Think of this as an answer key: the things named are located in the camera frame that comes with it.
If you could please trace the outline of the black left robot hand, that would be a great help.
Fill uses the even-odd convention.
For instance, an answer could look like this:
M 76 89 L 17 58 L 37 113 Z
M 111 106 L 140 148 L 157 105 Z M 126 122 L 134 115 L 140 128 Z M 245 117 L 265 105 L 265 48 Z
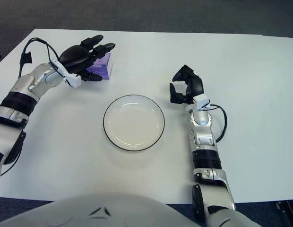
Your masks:
M 68 73 L 80 76 L 83 81 L 101 81 L 103 78 L 100 75 L 89 72 L 87 68 L 116 46 L 114 43 L 99 44 L 102 39 L 102 35 L 96 35 L 68 48 L 60 55 L 59 62 Z

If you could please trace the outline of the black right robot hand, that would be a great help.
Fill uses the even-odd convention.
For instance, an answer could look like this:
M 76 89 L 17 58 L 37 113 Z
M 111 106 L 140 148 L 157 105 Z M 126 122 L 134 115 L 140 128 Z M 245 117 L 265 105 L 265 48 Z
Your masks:
M 172 82 L 184 81 L 187 85 L 186 93 L 178 93 L 175 87 L 170 83 L 170 102 L 175 104 L 193 104 L 193 97 L 204 93 L 201 78 L 194 74 L 193 69 L 184 65 L 172 78 Z

